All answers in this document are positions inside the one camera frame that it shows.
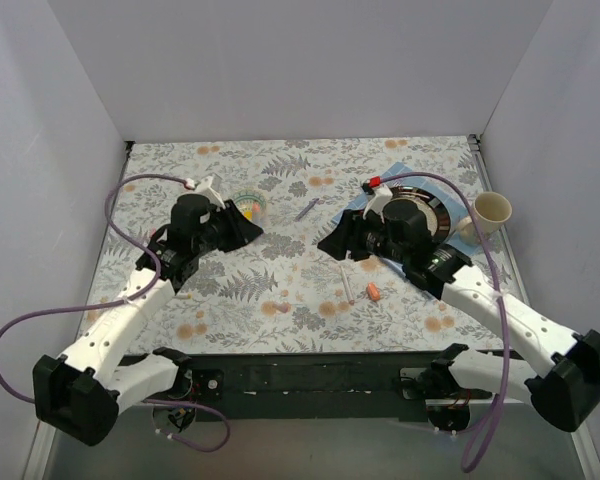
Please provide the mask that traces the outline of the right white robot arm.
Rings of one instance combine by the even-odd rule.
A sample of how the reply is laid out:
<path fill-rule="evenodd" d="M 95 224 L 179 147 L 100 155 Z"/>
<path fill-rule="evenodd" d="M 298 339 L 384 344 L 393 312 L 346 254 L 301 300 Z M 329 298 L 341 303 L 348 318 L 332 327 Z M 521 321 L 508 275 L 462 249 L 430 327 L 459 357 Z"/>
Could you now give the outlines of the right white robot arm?
<path fill-rule="evenodd" d="M 497 391 L 531 405 L 550 425 L 574 432 L 600 403 L 600 333 L 580 334 L 497 290 L 455 247 L 434 240 L 425 214 L 409 200 L 376 213 L 346 210 L 319 250 L 335 260 L 374 255 L 401 265 L 407 281 L 497 334 L 517 360 L 496 360 L 467 347 L 448 348 L 434 363 L 434 389 Z"/>

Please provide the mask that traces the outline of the orange pen cap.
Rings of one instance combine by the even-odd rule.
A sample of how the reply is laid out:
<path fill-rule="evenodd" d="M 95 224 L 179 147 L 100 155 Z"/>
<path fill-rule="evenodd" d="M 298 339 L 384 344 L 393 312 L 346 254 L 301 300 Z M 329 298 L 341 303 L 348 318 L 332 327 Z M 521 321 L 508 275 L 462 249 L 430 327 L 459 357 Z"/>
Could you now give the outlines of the orange pen cap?
<path fill-rule="evenodd" d="M 381 299 L 381 294 L 374 283 L 368 283 L 366 291 L 371 301 L 377 302 Z"/>

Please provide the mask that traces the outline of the purple pen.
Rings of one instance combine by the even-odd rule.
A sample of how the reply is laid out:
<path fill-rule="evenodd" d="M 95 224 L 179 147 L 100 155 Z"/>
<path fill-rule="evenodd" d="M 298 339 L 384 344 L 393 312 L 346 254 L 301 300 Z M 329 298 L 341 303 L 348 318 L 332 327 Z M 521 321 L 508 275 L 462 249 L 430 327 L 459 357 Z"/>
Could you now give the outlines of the purple pen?
<path fill-rule="evenodd" d="M 319 198 L 313 198 L 311 199 L 306 206 L 304 206 L 302 208 L 302 210 L 295 216 L 294 221 L 295 222 L 299 222 L 301 219 L 303 219 L 308 212 L 315 207 L 315 205 L 319 202 Z"/>

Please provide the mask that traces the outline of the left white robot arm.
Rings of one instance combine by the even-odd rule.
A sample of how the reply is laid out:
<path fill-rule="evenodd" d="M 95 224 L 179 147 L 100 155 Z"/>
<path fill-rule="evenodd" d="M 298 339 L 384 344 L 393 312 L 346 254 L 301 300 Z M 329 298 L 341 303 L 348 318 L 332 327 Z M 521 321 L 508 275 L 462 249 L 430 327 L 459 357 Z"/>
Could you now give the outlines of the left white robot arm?
<path fill-rule="evenodd" d="M 100 443 L 118 416 L 152 397 L 188 397 L 189 358 L 161 347 L 122 365 L 129 345 L 151 318 L 176 297 L 199 268 L 202 256 L 243 248 L 263 233 L 233 201 L 222 206 L 185 194 L 157 229 L 117 299 L 58 357 L 43 356 L 33 368 L 37 417 L 88 446 Z"/>

